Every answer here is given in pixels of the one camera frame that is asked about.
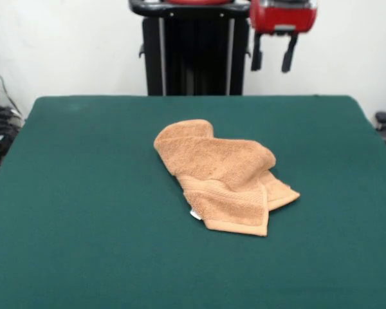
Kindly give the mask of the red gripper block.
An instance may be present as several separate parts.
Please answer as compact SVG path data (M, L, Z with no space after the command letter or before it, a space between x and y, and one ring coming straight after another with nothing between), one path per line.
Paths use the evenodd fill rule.
M262 67L262 34L307 33L317 18L317 1L250 1L250 21L255 30L251 71ZM282 62L281 71L291 70L298 34L292 35Z

